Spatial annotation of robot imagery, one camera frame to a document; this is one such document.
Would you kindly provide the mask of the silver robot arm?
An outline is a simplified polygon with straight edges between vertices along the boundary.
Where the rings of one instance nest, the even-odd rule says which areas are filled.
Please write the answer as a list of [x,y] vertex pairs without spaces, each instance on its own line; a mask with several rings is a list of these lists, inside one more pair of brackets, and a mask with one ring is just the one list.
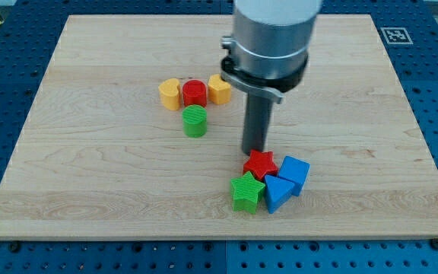
[[221,77],[236,89],[279,104],[306,68],[322,0],[236,0]]

